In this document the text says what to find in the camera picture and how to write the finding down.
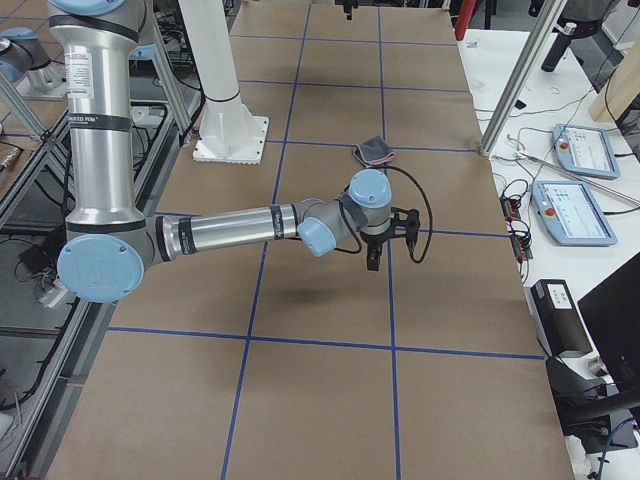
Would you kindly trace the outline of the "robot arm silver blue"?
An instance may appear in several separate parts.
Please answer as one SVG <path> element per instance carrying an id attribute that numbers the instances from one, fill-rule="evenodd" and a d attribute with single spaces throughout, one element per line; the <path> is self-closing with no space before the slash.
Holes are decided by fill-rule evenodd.
<path id="1" fill-rule="evenodd" d="M 97 303 L 131 294 L 151 266 L 180 255 L 299 238 L 315 256 L 353 237 L 375 257 L 394 235 L 392 192 L 375 169 L 356 173 L 324 202 L 222 213 L 147 216 L 136 206 L 129 60 L 152 30 L 147 1 L 52 1 L 49 27 L 63 46 L 75 206 L 57 260 L 66 288 Z"/>

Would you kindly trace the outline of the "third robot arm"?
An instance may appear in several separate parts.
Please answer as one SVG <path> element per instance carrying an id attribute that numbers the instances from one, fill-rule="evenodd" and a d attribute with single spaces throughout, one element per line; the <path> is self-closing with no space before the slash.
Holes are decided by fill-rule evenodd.
<path id="1" fill-rule="evenodd" d="M 64 65 L 54 62 L 26 27 L 1 32 L 1 73 L 28 100 L 61 100 L 67 94 Z"/>

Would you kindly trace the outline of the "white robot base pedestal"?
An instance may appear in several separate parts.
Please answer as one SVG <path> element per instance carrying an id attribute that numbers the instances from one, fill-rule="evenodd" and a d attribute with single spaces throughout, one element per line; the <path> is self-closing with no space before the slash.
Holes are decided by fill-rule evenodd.
<path id="1" fill-rule="evenodd" d="M 186 0 L 179 7 L 205 97 L 193 158 L 259 164 L 269 119 L 242 101 L 223 3 Z"/>

